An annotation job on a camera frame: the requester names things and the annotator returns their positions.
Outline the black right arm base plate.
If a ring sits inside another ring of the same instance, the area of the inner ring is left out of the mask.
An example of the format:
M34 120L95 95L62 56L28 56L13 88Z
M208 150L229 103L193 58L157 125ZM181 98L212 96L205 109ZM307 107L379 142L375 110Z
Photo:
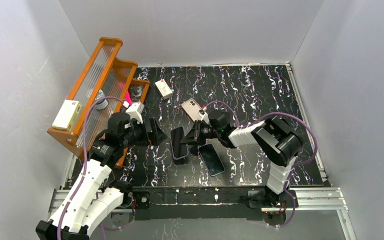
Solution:
M295 211L299 206L298 197L294 190L283 191L280 194L265 188L264 190L250 190L241 197L251 209L261 209L263 221L271 227L280 228L290 220L287 211Z

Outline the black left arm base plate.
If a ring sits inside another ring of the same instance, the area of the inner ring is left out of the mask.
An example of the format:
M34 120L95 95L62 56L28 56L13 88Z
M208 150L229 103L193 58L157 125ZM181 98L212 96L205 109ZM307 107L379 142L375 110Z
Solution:
M110 214L114 227L125 228L132 224L140 215L150 208L150 193L147 191L133 191L124 195L123 202Z

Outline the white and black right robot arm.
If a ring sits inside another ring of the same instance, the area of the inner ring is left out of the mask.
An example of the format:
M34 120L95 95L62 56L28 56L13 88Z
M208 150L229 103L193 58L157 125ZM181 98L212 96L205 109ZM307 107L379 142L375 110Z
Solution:
M270 160L270 170L264 187L262 201L275 205L285 197L287 180L301 151L304 141L287 123L291 118L302 120L285 112L271 112L246 127L231 125L231 115L226 111L213 110L201 120L194 121L192 129L181 144L203 146L207 139L218 139L226 148L259 145Z

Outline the dark smartphone with light rim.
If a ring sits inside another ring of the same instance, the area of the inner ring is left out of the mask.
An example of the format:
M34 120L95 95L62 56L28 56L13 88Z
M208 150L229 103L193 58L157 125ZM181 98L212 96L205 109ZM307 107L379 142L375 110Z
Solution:
M225 171L225 167L211 143L198 147L198 153L211 177L220 175Z

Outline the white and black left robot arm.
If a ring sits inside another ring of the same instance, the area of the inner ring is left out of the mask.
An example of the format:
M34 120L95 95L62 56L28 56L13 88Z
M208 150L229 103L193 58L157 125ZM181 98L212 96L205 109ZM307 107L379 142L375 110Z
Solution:
M155 118L139 121L125 112L116 112L107 121L87 152L82 173L59 208L48 220L41 220L35 232L41 240L88 240L99 224L123 204L132 186L114 180L96 196L124 150L133 146L158 146L167 135Z

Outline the blue smartphone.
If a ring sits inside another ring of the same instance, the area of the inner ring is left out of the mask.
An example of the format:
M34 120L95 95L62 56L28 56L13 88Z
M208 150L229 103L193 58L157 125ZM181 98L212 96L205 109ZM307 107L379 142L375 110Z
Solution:
M177 161L189 155L188 146L186 143L181 143L185 137L184 128L179 126L170 131L170 143L172 158Z

